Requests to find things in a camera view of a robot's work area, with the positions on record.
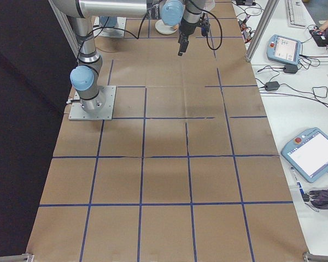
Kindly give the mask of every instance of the hand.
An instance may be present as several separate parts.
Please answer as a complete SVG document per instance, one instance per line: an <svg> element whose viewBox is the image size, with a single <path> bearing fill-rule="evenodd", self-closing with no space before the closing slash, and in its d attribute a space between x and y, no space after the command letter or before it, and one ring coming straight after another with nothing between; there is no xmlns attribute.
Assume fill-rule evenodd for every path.
<svg viewBox="0 0 328 262"><path fill-rule="evenodd" d="M323 35L324 34L324 30L317 29L317 30L314 30L311 34L312 35Z"/></svg>

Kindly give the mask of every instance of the brown cardboard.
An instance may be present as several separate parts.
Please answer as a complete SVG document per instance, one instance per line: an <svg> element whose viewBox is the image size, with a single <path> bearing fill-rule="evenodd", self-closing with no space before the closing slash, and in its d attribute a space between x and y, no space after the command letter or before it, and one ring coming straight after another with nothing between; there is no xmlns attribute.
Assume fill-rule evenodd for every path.
<svg viewBox="0 0 328 262"><path fill-rule="evenodd" d="M79 261L87 207L40 207L27 246L35 261Z"/></svg>
<svg viewBox="0 0 328 262"><path fill-rule="evenodd" d="M191 158L192 196L197 203L239 202L232 157Z"/></svg>
<svg viewBox="0 0 328 262"><path fill-rule="evenodd" d="M252 261L240 206L196 206L194 213L198 261Z"/></svg>
<svg viewBox="0 0 328 262"><path fill-rule="evenodd" d="M69 121L68 115L64 115L54 156L95 156L100 131L99 121Z"/></svg>
<svg viewBox="0 0 328 262"><path fill-rule="evenodd" d="M142 132L143 120L114 119L106 122L100 156L141 157Z"/></svg>
<svg viewBox="0 0 328 262"><path fill-rule="evenodd" d="M133 206L93 207L83 261L136 261L138 212Z"/></svg>
<svg viewBox="0 0 328 262"><path fill-rule="evenodd" d="M93 203L138 203L141 159L99 159Z"/></svg>
<svg viewBox="0 0 328 262"><path fill-rule="evenodd" d="M192 242L189 206L142 208L141 261L192 262Z"/></svg>
<svg viewBox="0 0 328 262"><path fill-rule="evenodd" d="M95 159L53 159L41 204L88 203Z"/></svg>
<svg viewBox="0 0 328 262"><path fill-rule="evenodd" d="M189 203L187 159L147 158L143 169L144 203Z"/></svg>
<svg viewBox="0 0 328 262"><path fill-rule="evenodd" d="M255 261L303 261L307 250L293 204L248 205L245 207Z"/></svg>
<svg viewBox="0 0 328 262"><path fill-rule="evenodd" d="M244 201L291 201L278 156L237 157L237 165Z"/></svg>
<svg viewBox="0 0 328 262"><path fill-rule="evenodd" d="M27 249L39 261L302 261L307 247L232 3L213 13L224 28L218 51L197 29L179 57L178 33L159 35L155 21L140 40L96 39L98 84L118 86L114 119L64 116L62 158L52 160ZM137 34L139 23L127 29Z"/></svg>

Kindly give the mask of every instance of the black curtain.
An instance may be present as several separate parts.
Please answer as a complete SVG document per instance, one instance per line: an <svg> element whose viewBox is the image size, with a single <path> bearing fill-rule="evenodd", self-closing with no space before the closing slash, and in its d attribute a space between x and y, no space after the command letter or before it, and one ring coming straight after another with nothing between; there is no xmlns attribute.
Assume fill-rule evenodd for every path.
<svg viewBox="0 0 328 262"><path fill-rule="evenodd" d="M0 256L26 251L74 66L48 0L0 0Z"/></svg>

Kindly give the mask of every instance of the touchscreen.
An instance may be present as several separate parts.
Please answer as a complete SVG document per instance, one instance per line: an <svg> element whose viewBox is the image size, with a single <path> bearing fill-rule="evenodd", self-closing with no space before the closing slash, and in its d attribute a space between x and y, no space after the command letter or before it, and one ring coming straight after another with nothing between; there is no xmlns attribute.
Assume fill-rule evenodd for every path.
<svg viewBox="0 0 328 262"><path fill-rule="evenodd" d="M288 155L308 176L313 177L316 171L328 164L328 139L316 133Z"/></svg>
<svg viewBox="0 0 328 262"><path fill-rule="evenodd" d="M294 40L278 37L274 56L288 61L295 60L295 53L297 51L297 42Z"/></svg>

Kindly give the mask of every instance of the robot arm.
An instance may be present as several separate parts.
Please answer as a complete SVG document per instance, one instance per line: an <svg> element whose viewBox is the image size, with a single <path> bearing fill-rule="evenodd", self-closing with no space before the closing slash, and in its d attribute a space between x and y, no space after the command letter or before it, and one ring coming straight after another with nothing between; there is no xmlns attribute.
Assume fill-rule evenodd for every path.
<svg viewBox="0 0 328 262"><path fill-rule="evenodd" d="M205 21L204 17L201 18L202 10L200 10L203 9L205 0L186 0L184 12L183 0L167 0L164 5L163 0L52 1L57 8L71 18L73 31L80 47L78 53L79 66L71 72L71 82L80 98L80 105L76 107L82 108L82 111L91 117L88 119L83 116L82 118L75 118L75 120L112 119L111 116L103 117L99 115L99 112L106 108L104 105L107 95L104 90L107 87L97 85L99 71L102 66L102 57L96 50L95 39L92 33L92 16L144 17L149 7L153 5L160 6L160 8L164 9L162 12L163 21L167 19L169 21L168 24L171 22L178 24L181 19L179 56L187 49L189 35L194 33L196 27L203 27Z"/></svg>
<svg viewBox="0 0 328 262"><path fill-rule="evenodd" d="M202 9L204 8L205 1L200 0L186 0L186 7L184 15L180 23L180 37L179 37L179 56L186 52L189 41L188 38L192 35L196 27L202 28L202 35L206 36L209 32L210 24L208 20L202 16Z"/></svg>

